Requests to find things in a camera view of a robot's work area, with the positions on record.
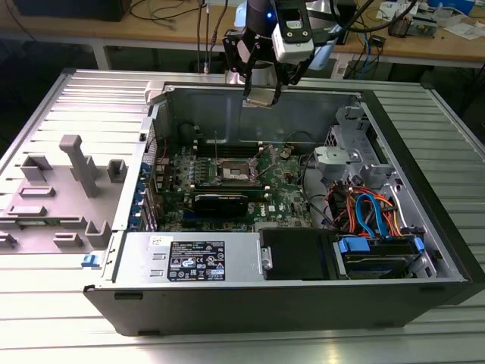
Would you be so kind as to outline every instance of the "wire bundle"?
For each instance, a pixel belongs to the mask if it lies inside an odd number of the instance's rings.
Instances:
[[[331,189],[328,193],[326,197],[327,201],[333,193],[335,193],[335,188]],[[384,207],[389,208],[387,211],[381,211],[380,207],[377,206],[376,208],[376,205],[374,204],[374,209],[369,212],[366,222],[369,221],[374,214],[381,235],[386,236],[388,234],[386,228],[383,228],[382,225],[380,225],[380,216],[382,215],[387,223],[387,227],[389,228],[389,235],[391,237],[402,236],[397,218],[398,207],[394,206],[385,196],[364,187],[351,187],[346,191],[346,208],[333,220],[332,225],[335,228],[339,227],[339,222],[343,217],[347,216],[349,221],[345,223],[340,230],[348,232],[349,234],[358,234],[361,237],[375,237],[373,231],[370,231],[369,227],[364,224],[361,217],[358,216],[358,203],[360,202],[360,199],[363,200],[362,202],[370,204],[373,203],[372,200],[374,199],[381,202]]]

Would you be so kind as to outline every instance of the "black cable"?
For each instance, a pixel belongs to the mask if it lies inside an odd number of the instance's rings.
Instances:
[[[212,40],[211,40],[211,48],[209,50],[209,73],[211,73],[211,59],[212,59],[212,49],[215,47],[215,43],[217,42],[217,31],[219,30],[219,26],[221,25],[222,18],[226,14],[227,6],[229,5],[229,0],[226,0],[224,2],[224,9],[222,10],[221,15],[219,16],[219,19],[217,19],[217,23],[215,24],[214,32],[212,33]]]
[[[304,131],[304,130],[295,130],[295,131],[292,131],[291,133],[289,133],[286,136],[284,143],[287,144],[288,143],[288,139],[291,138],[293,135],[298,134],[298,133],[305,134],[314,144],[317,144],[317,142],[315,141],[314,137],[312,137],[311,134],[308,131]]]
[[[184,14],[190,13],[191,11],[196,11],[196,10],[198,10],[198,9],[199,9],[199,8],[193,8],[193,9],[189,9],[189,10],[182,11],[181,13],[178,13],[178,14],[169,15],[169,16],[167,16],[167,17],[157,17],[157,16],[155,16],[155,15],[153,15],[152,17],[141,17],[141,16],[139,16],[139,15],[135,14],[135,13],[133,12],[133,9],[134,9],[136,6],[140,5],[141,3],[145,2],[145,1],[146,1],[146,0],[139,0],[139,1],[137,1],[135,4],[133,4],[133,5],[131,5],[131,6],[130,6],[129,12],[130,12],[130,14],[131,14],[133,17],[135,17],[135,18],[137,18],[137,19],[140,19],[140,20],[167,20],[167,19],[173,19],[174,17],[179,17],[180,15],[184,15]],[[176,5],[176,6],[173,6],[173,7],[166,7],[166,8],[176,8],[177,6],[180,6],[180,5]],[[155,12],[157,12],[157,11],[159,11],[159,10],[164,10],[164,9],[165,9],[165,8],[158,8],[158,9],[155,9],[155,10],[153,11],[153,13],[155,13]]]
[[[3,0],[3,2],[5,3],[8,13],[12,17],[12,19],[14,19],[15,23],[17,23],[17,25],[25,32],[25,34],[27,34],[34,42],[37,42],[37,39],[35,39],[33,35],[27,29],[25,29],[25,27],[20,23],[20,21],[15,17],[14,12],[12,11],[12,9],[10,9],[10,5],[8,4],[8,1]]]
[[[318,214],[320,214],[321,217],[324,218],[324,220],[331,226],[332,220],[330,220],[329,217],[326,216],[323,211],[321,211],[317,206],[315,206],[313,204],[312,201],[310,201],[310,199],[308,198],[308,195],[306,194],[306,191],[305,191],[305,175],[306,175],[306,170],[308,169],[308,163],[310,162],[311,157],[314,157],[313,153],[310,154],[310,156],[306,160],[305,167],[303,168],[303,173],[302,173],[302,193],[303,193],[303,197],[306,199],[306,201],[308,202],[310,207],[313,208],[316,212],[318,212]]]
[[[360,21],[358,21],[358,20],[357,20],[357,21],[356,21],[356,23],[357,23],[357,24],[361,24],[361,25],[362,25],[362,26],[363,26],[365,29],[367,29],[367,28],[368,28],[368,27],[367,27],[367,25],[365,24],[365,22],[364,22],[364,18],[363,18],[362,16],[360,16]],[[369,42],[369,44],[370,44],[370,40],[369,40],[369,38],[367,37],[367,34],[366,34],[366,33],[364,33],[364,34],[363,34],[363,36],[366,38],[366,40],[367,40],[367,41]],[[359,55],[358,60],[357,60],[357,61],[354,63],[354,65],[353,65],[353,66],[349,67],[349,70],[350,70],[350,71],[348,72],[348,74],[344,75],[344,77],[343,77],[343,79],[344,79],[344,80],[347,80],[347,79],[350,77],[350,75],[352,74],[352,72],[353,72],[353,74],[354,74],[354,75],[353,75],[353,78],[355,78],[355,76],[357,75],[357,73],[356,73],[356,68],[357,68],[357,66],[358,66],[358,63],[359,63],[359,62],[360,62],[360,60],[362,59],[362,56],[364,55],[364,53],[365,53],[365,51],[366,51],[366,49],[367,49],[367,48],[366,48],[366,47],[367,47],[367,45],[366,45],[366,44],[364,44],[364,43],[361,41],[360,37],[357,37],[357,40],[359,41],[359,43],[361,43],[361,44],[362,44],[362,47],[364,47],[364,48],[362,48],[362,52],[361,52],[361,54]]]
[[[209,50],[209,8],[206,9],[207,14],[205,17],[205,62],[204,62],[204,71],[208,72],[208,50]]]
[[[185,11],[182,11],[181,13],[179,13],[179,14],[171,15],[171,16],[169,16],[169,17],[159,17],[159,18],[157,18],[157,20],[167,20],[167,19],[172,19],[172,18],[174,18],[174,17],[179,17],[180,15],[184,15],[184,14],[187,14],[187,13],[189,13],[189,12],[191,12],[191,11],[196,11],[196,10],[198,10],[198,9],[199,9],[199,8],[194,8],[194,9],[185,10]]]
[[[369,62],[368,69],[364,72],[365,74],[368,73],[368,72],[371,72],[372,70],[375,70],[377,68],[377,66],[379,65],[380,55],[382,54],[383,48],[382,47],[381,48],[376,47],[376,48],[377,48],[377,55],[376,55],[376,57],[372,61]],[[374,62],[376,62],[375,65],[372,68],[370,68],[370,66],[372,64],[374,64]],[[357,69],[357,64],[358,64],[358,61],[354,64],[353,71],[349,72],[348,75],[350,75],[353,72],[353,74],[354,74],[353,77],[355,77],[355,75],[357,73],[361,73],[362,72],[362,70],[364,69],[365,65],[363,64],[359,69]]]
[[[199,12],[197,14],[197,73],[200,74],[200,18],[202,16],[202,4],[199,1]]]
[[[401,14],[399,14],[398,16],[396,16],[394,19],[388,21],[387,23],[384,23],[384,24],[381,24],[381,25],[377,25],[375,27],[369,27],[369,28],[366,28],[366,29],[352,27],[352,25],[355,23],[355,21],[364,13],[364,11],[373,2],[374,2],[374,0],[368,0],[367,2],[365,2],[365,4],[363,4],[362,7],[354,14],[354,16],[352,17],[352,19],[347,24],[344,25],[344,24],[342,24],[342,22],[340,21],[338,15],[335,12],[335,3],[333,2],[333,0],[329,0],[330,13],[334,17],[334,19],[337,22],[337,24],[339,24],[342,27],[342,29],[339,30],[338,32],[331,34],[331,39],[338,38],[341,34],[345,33],[347,30],[349,32],[354,32],[354,33],[371,33],[371,32],[376,32],[378,30],[381,30],[381,29],[390,27],[394,23],[396,23],[399,20],[403,19],[403,17],[405,17],[413,9],[413,7],[416,5],[416,3],[418,2],[418,0],[411,0],[411,3],[406,8],[406,10],[404,10]]]

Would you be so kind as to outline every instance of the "cable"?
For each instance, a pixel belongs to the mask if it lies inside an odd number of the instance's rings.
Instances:
[[[367,56],[365,57],[363,71],[360,73],[360,75],[358,77],[358,79],[360,80],[364,76],[365,70],[367,69],[367,67],[369,65],[369,58],[371,56],[371,46],[369,45],[369,41],[364,36],[364,34],[359,33],[359,36],[361,36],[362,38],[364,38],[364,40],[365,40],[365,48],[367,49]]]
[[[310,162],[310,159],[313,156],[314,156],[313,153],[310,154],[310,156],[306,160],[305,167],[303,168],[303,172],[302,172],[302,194],[303,194],[303,197],[307,200],[307,202],[310,205],[310,207],[313,208],[316,212],[318,212],[318,214],[320,214],[321,217],[324,218],[324,220],[331,226],[332,225],[332,220],[330,220],[328,218],[328,216],[326,216],[324,214],[323,211],[321,211],[317,206],[315,206],[313,204],[313,202],[310,201],[310,199],[308,198],[308,195],[306,194],[306,191],[305,191],[305,175],[306,175],[306,170],[308,169],[308,163]]]
[[[347,74],[347,76],[349,76],[352,72],[354,74],[354,76],[357,74],[357,73],[367,73],[367,72],[370,72],[372,70],[376,70],[377,67],[379,66],[379,60],[380,60],[380,55],[382,55],[382,51],[383,51],[383,48],[382,47],[376,47],[377,48],[377,56],[369,62],[368,66],[369,68],[366,70],[366,71],[362,71],[362,69],[364,68],[364,66],[362,65],[360,68],[358,68],[358,62],[356,62],[354,64],[354,66],[352,67],[351,71]]]
[[[332,16],[335,19],[335,21],[337,22],[337,24],[339,24],[342,27],[342,29],[339,30],[338,32],[330,34],[331,39],[338,38],[341,34],[345,33],[346,31],[354,32],[354,33],[371,33],[371,32],[376,32],[378,30],[390,27],[394,23],[403,19],[403,17],[405,17],[413,9],[413,7],[416,5],[418,0],[411,0],[411,3],[409,4],[409,6],[401,14],[397,15],[395,18],[393,18],[392,20],[390,20],[390,21],[388,21],[384,24],[380,24],[380,25],[377,25],[375,27],[370,27],[370,28],[365,28],[365,29],[352,27],[352,25],[355,23],[355,21],[364,13],[365,9],[367,9],[373,2],[374,2],[374,0],[367,0],[365,2],[365,4],[363,4],[362,7],[354,14],[352,19],[347,24],[344,25],[344,24],[341,23],[339,17],[337,16],[337,14],[335,12],[334,1],[329,0],[330,13],[332,14]]]
[[[215,24],[214,33],[212,33],[212,40],[211,40],[211,49],[209,50],[209,73],[211,73],[211,60],[212,60],[212,49],[215,47],[215,43],[217,42],[217,31],[219,30],[219,26],[221,25],[222,18],[226,14],[227,6],[229,5],[229,0],[225,0],[224,2],[224,9],[222,10],[219,19],[217,19],[217,23]]]
[[[202,16],[202,5],[199,1],[199,12],[197,14],[197,73],[200,74],[200,18]]]
[[[182,12],[180,12],[180,13],[178,13],[178,14],[169,15],[169,16],[166,16],[166,17],[157,17],[157,16],[155,16],[155,15],[153,15],[152,17],[141,17],[141,16],[139,16],[139,15],[135,14],[135,13],[133,12],[133,9],[134,9],[136,6],[140,5],[141,3],[145,2],[145,1],[146,1],[146,0],[139,0],[139,1],[137,1],[135,4],[133,4],[133,5],[131,5],[131,6],[130,6],[129,12],[130,12],[130,14],[131,14],[133,17],[135,17],[135,18],[137,18],[137,19],[140,19],[140,20],[151,20],[151,21],[154,21],[154,20],[168,20],[168,19],[173,19],[173,18],[175,18],[175,17],[179,17],[180,15],[184,15],[184,14],[190,13],[191,11],[196,11],[196,10],[198,10],[198,9],[199,9],[199,8],[193,8],[193,9],[185,10],[185,11],[182,11]],[[154,12],[154,13],[156,13],[157,11],[164,10],[164,9],[172,9],[172,8],[177,8],[177,7],[178,7],[178,6],[180,6],[181,4],[185,3],[185,1],[186,1],[186,0],[182,0],[182,3],[180,3],[180,4],[178,4],[178,5],[175,5],[175,6],[172,6],[172,7],[167,6],[166,8],[158,8],[158,9],[155,9],[153,12]]]
[[[314,144],[317,144],[317,142],[315,141],[315,138],[312,137],[311,134],[308,131],[304,131],[304,130],[295,130],[295,131],[292,131],[290,134],[288,134],[286,136],[284,143],[287,144],[288,143],[288,139],[290,137],[292,137],[293,135],[298,134],[298,133],[305,134]]]
[[[209,47],[209,6],[207,6],[205,16],[205,62],[204,73],[208,74],[208,47]]]
[[[3,2],[5,3],[8,13],[12,17],[12,19],[14,19],[15,23],[17,23],[17,25],[25,32],[25,34],[27,34],[31,38],[31,40],[33,40],[34,42],[37,42],[37,39],[35,39],[33,35],[27,29],[25,29],[25,27],[20,23],[17,17],[15,17],[14,12],[12,11],[12,9],[10,8],[10,5],[8,4],[8,0],[3,0]]]

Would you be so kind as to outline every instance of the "desk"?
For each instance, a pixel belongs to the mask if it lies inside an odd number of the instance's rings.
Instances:
[[[173,0],[152,0],[152,7],[157,3],[170,6]],[[190,0],[186,4],[175,9],[167,9],[161,12],[163,15],[177,14],[181,11],[196,7],[196,1]],[[62,42],[84,44],[91,46],[99,69],[109,69],[110,63],[106,46],[126,46],[154,49],[187,49],[195,50],[197,11],[177,17],[175,30],[169,30],[147,20],[136,19],[127,14],[119,23],[103,22],[99,20],[77,20],[50,17],[22,17],[13,9],[17,19],[26,27],[36,39],[44,42]],[[235,7],[229,7],[218,33],[217,45],[214,50],[222,51],[222,36],[225,31],[233,27]],[[209,33],[212,34],[217,19],[222,12],[221,6],[211,8],[211,21]],[[485,17],[485,11],[473,10],[475,16]],[[136,9],[136,13],[147,16],[145,6]],[[369,17],[375,14],[368,12]],[[371,27],[378,24],[365,17],[365,23]],[[201,37],[205,39],[205,15],[202,16]],[[485,37],[475,40],[466,40],[443,29],[438,29],[436,37],[421,38],[407,37],[395,38],[387,35],[387,30],[376,32],[377,35],[386,37],[386,45],[380,61],[403,64],[426,64],[445,67],[473,67],[479,68],[485,61]],[[11,18],[5,8],[4,2],[0,2],[0,38],[28,40],[29,37]],[[351,33],[345,45],[338,45],[333,58],[337,59],[333,69],[333,77],[341,78],[347,64],[357,58],[362,52],[362,45],[357,35]]]

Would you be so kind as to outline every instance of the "black plastic cover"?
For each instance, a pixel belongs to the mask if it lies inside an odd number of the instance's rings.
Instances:
[[[333,242],[335,233],[311,228],[262,229],[261,248],[271,251],[273,268],[267,280],[319,281],[339,279]]]

